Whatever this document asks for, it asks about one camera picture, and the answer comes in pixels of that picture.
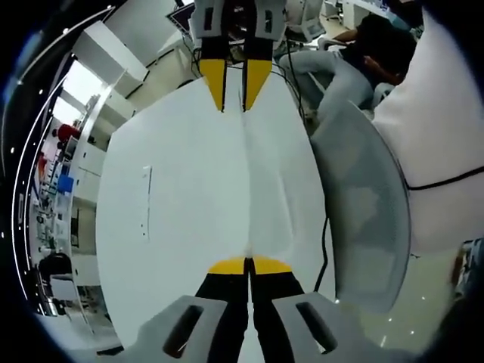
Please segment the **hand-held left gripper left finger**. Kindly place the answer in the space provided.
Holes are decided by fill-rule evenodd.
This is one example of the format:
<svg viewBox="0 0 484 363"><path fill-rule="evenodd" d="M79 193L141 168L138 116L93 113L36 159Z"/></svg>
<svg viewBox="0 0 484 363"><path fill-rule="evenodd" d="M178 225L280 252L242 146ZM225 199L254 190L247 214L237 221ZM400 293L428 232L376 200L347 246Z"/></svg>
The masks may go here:
<svg viewBox="0 0 484 363"><path fill-rule="evenodd" d="M182 296L144 323L129 362L236 362L248 325L246 259L212 266L194 296Z"/></svg>

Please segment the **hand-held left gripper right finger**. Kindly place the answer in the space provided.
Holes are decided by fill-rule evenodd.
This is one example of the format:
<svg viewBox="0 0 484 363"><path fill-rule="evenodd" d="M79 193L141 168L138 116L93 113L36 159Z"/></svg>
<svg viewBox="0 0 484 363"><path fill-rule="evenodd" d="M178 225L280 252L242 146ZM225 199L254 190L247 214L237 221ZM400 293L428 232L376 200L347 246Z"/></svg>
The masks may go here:
<svg viewBox="0 0 484 363"><path fill-rule="evenodd" d="M291 267L250 259L254 324L266 362L359 362L361 337L320 293L306 293Z"/></svg>

